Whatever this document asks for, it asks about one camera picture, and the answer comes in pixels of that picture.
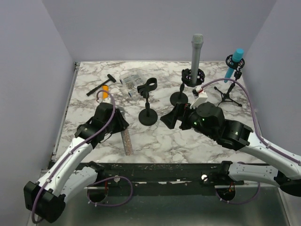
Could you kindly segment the glitter handle microphone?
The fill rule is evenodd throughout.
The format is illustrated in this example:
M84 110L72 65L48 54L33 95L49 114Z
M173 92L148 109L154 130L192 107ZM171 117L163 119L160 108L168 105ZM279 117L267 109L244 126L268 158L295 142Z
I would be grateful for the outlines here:
M122 138L122 142L123 142L125 155L127 155L127 156L132 155L134 153L134 151L133 151L132 142L131 142L131 138L130 138L128 129L121 131L121 138Z

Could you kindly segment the black round-base mic stand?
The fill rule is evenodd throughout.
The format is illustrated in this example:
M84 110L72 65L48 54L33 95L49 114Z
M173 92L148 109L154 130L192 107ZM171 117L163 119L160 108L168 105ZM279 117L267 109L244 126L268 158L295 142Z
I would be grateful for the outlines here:
M158 86L156 78L149 78L145 84L137 87L138 93L145 98L145 108L140 111L138 115L139 122L144 126L152 126L158 120L158 114L155 110L151 109L149 103L149 94L154 91Z

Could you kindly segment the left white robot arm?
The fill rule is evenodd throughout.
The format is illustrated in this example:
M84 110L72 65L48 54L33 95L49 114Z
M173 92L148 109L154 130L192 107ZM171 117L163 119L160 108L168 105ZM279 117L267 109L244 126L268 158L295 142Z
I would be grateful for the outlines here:
M99 186L104 174L85 166L74 173L81 161L104 140L105 135L120 133L128 128L124 109L109 103L100 103L95 114L78 126L69 147L37 182L24 186L25 206L32 212L35 224L45 220L53 223L63 213L67 202L88 185Z

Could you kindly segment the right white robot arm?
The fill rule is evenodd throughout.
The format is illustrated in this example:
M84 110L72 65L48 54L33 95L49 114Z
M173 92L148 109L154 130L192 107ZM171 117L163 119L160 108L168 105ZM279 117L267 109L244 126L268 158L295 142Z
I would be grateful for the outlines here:
M240 151L265 162L265 165L230 163L217 171L217 181L223 185L230 181L254 181L279 187L283 192L301 195L301 157L257 135L251 127L225 119L221 108L205 102L192 109L189 104L177 103L173 110L160 117L173 129L181 121L180 129L193 129L212 139L222 147Z

